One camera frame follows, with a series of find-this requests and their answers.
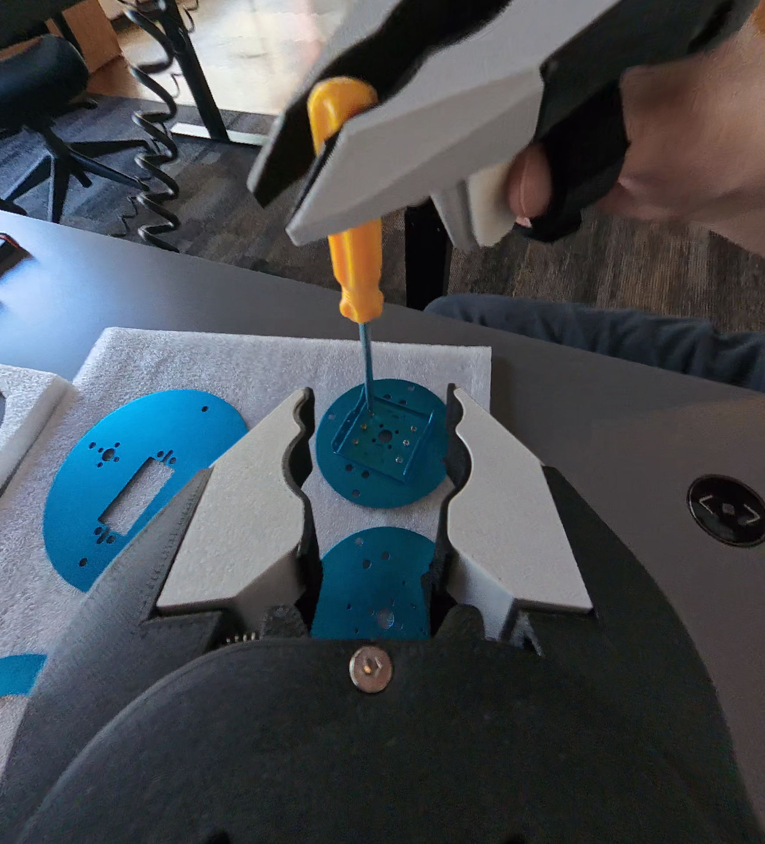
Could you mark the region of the white foam frame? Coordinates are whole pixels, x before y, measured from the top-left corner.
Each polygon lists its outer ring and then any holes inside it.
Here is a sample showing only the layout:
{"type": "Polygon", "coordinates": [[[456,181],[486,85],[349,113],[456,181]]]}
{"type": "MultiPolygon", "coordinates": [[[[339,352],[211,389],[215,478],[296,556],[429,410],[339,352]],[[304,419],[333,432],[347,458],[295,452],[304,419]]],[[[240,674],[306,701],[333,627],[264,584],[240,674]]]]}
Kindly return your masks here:
{"type": "Polygon", "coordinates": [[[73,386],[59,375],[0,364],[6,407],[0,424],[0,490],[73,386]]]}

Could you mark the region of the blue disc with rectangular cutout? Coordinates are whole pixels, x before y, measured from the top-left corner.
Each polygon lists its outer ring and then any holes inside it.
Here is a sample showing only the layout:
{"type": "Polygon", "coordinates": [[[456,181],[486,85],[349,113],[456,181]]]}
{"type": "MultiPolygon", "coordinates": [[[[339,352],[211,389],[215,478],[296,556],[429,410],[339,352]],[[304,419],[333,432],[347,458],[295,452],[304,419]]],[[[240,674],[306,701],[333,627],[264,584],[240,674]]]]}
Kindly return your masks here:
{"type": "Polygon", "coordinates": [[[88,591],[196,472],[247,431],[232,405],[192,389],[152,393],[103,417],[71,449],[47,497],[42,533],[53,568],[88,591]],[[106,513],[150,461],[169,476],[130,527],[114,527],[106,513]]]}

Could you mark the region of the blue perforated mounting disc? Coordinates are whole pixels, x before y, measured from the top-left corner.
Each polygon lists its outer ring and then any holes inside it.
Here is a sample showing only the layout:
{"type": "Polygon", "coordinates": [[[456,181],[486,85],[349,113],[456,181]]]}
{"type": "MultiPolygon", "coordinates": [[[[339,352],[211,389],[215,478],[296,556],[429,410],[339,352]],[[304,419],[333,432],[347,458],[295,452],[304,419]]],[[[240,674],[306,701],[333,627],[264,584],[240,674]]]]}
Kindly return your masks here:
{"type": "Polygon", "coordinates": [[[315,456],[324,479],[346,500],[369,508],[393,509],[425,498],[446,478],[448,434],[444,401],[414,382],[397,378],[374,381],[374,399],[401,399],[410,408],[431,411],[436,416],[433,433],[425,442],[409,480],[400,483],[333,452],[334,435],[361,393],[364,393],[364,386],[351,388],[323,413],[315,435],[315,456]]]}

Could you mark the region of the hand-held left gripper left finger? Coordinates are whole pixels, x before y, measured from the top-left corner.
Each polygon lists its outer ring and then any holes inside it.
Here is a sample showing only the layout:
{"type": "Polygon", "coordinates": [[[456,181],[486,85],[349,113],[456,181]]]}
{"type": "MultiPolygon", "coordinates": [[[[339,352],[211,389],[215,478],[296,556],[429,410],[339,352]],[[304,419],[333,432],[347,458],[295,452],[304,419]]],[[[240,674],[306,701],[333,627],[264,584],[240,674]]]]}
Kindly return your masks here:
{"type": "Polygon", "coordinates": [[[315,399],[295,390],[214,462],[156,608],[223,610],[245,632],[271,607],[294,606],[312,626],[320,553],[312,503],[315,399]]]}

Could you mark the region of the person's right hand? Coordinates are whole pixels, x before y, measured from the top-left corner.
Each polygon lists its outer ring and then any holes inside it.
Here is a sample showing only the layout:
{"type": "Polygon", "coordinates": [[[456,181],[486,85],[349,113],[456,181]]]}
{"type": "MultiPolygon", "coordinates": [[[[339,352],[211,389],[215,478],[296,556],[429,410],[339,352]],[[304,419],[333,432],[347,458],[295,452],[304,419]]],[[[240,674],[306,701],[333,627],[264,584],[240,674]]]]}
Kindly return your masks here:
{"type": "Polygon", "coordinates": [[[765,258],[765,2],[714,50],[628,69],[620,90],[630,146],[598,209],[765,258]]]}

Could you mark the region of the black round desk grommet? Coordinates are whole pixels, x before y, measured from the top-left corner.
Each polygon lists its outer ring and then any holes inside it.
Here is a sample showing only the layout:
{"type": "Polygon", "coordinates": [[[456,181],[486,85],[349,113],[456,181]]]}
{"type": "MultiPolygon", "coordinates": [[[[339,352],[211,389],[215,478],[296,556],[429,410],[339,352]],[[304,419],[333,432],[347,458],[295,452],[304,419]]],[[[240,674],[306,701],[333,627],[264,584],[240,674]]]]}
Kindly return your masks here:
{"type": "Polygon", "coordinates": [[[693,521],[718,542],[737,548],[765,542],[765,502],[746,484],[705,474],[693,480],[686,502],[693,521]]]}

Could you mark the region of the yellow handled screwdriver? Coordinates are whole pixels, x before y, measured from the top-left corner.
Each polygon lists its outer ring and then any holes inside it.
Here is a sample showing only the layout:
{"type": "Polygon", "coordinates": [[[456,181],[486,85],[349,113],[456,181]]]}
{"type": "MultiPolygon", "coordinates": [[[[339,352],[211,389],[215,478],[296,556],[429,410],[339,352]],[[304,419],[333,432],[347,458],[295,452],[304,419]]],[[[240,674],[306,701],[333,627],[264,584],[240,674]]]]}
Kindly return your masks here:
{"type": "MultiPolygon", "coordinates": [[[[344,124],[377,103],[376,90],[364,81],[336,77],[319,82],[311,91],[306,110],[317,155],[324,152],[344,124]]],[[[342,289],[341,314],[359,327],[365,367],[364,395],[374,413],[372,336],[370,324],[383,311],[381,221],[377,218],[328,237],[334,277],[342,289]]]]}

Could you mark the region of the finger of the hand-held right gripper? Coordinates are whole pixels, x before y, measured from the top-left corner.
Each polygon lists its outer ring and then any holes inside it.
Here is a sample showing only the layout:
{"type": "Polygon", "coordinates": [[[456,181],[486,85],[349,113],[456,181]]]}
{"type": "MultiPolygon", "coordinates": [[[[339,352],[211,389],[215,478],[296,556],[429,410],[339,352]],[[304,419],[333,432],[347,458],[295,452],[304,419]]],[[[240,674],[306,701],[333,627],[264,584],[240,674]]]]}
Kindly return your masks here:
{"type": "Polygon", "coordinates": [[[532,142],[541,66],[615,5],[517,1],[430,53],[394,95],[348,120],[286,231],[302,246],[428,196],[457,247],[489,247],[514,226],[504,180],[532,142]]]}
{"type": "Polygon", "coordinates": [[[434,51],[458,43],[495,18],[507,1],[353,2],[312,69],[272,123],[248,177],[266,207],[300,180],[315,159],[306,100],[315,85],[356,78],[380,101],[398,92],[434,51]]]}

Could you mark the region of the black desk leg frame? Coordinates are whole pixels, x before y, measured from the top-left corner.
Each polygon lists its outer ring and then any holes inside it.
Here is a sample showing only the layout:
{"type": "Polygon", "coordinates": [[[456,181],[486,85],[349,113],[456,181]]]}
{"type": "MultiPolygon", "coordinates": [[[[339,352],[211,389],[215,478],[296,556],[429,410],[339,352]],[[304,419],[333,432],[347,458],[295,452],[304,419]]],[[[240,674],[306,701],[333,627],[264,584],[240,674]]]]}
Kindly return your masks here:
{"type": "Polygon", "coordinates": [[[451,241],[431,198],[404,212],[406,306],[423,311],[447,294],[451,241]]]}

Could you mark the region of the dark pants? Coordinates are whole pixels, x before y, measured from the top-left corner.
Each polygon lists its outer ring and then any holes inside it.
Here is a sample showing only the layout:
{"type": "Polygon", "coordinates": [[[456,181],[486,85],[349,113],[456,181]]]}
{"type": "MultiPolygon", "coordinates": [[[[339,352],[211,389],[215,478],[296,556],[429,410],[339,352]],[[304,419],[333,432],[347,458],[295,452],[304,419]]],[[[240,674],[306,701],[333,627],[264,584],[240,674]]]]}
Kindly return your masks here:
{"type": "Polygon", "coordinates": [[[765,332],[725,332],[698,318],[486,294],[440,297],[425,311],[765,394],[765,332]]]}

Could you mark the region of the blue metal bracket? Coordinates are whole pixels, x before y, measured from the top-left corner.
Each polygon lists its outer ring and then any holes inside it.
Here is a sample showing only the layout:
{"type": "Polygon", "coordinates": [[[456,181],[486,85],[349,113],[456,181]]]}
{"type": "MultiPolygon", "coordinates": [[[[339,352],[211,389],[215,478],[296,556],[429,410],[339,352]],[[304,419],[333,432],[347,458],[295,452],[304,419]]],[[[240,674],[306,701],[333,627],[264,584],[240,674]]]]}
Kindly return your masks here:
{"type": "Polygon", "coordinates": [[[409,480],[435,427],[435,413],[404,400],[375,398],[368,408],[360,394],[332,441],[335,454],[400,483],[409,480]]]}

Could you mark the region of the small brown cardboard box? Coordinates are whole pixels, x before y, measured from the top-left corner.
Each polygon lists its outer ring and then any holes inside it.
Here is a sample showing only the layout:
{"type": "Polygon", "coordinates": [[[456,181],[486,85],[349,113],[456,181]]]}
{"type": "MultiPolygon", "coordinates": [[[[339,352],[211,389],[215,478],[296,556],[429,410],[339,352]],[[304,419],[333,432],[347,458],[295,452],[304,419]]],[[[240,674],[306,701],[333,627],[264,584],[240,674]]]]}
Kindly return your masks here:
{"type": "Polygon", "coordinates": [[[99,71],[123,55],[105,3],[82,1],[62,12],[90,73],[99,71]]]}

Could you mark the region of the white foam sheet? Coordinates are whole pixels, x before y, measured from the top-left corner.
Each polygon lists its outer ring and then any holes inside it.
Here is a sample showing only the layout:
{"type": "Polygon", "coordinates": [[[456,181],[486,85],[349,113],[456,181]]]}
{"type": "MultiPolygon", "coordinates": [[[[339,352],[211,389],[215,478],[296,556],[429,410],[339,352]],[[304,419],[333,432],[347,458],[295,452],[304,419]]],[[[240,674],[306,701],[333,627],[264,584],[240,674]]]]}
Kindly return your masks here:
{"type": "MultiPolygon", "coordinates": [[[[373,341],[375,378],[422,385],[444,400],[449,383],[491,407],[490,350],[477,347],[373,341]]],[[[195,389],[232,404],[252,430],[290,393],[309,386],[315,427],[342,393],[362,378],[355,340],[106,329],[18,472],[0,498],[0,658],[48,654],[83,593],[53,569],[44,549],[42,518],[52,481],[73,446],[113,410],[145,395],[195,389]]],[[[315,440],[311,439],[314,455],[315,440]]],[[[363,528],[394,525],[435,539],[445,481],[428,497],[395,510],[350,504],[314,470],[303,490],[312,503],[321,556],[363,528]]],[[[0,776],[26,697],[0,698],[0,776]]]]}

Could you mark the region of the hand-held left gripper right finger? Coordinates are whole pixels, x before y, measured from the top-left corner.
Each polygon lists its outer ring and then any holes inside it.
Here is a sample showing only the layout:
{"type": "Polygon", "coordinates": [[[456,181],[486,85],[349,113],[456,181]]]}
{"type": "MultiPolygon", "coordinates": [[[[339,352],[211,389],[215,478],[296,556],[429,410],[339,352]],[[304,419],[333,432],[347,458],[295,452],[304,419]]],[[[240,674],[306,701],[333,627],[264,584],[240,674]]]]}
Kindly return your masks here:
{"type": "Polygon", "coordinates": [[[593,604],[542,462],[464,389],[449,386],[446,473],[431,563],[431,626],[450,604],[478,610],[489,640],[517,611],[586,614],[593,604]]]}

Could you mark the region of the small blue metal disc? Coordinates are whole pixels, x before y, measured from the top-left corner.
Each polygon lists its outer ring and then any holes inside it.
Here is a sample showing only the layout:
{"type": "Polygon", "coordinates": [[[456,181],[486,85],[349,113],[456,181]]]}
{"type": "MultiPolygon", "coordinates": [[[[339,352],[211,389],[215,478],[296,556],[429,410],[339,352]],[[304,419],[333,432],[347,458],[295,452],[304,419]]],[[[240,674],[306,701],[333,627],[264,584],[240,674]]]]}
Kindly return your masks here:
{"type": "Polygon", "coordinates": [[[421,579],[434,553],[431,540],[399,527],[374,527],[343,539],[323,557],[312,638],[428,640],[421,579]]]}

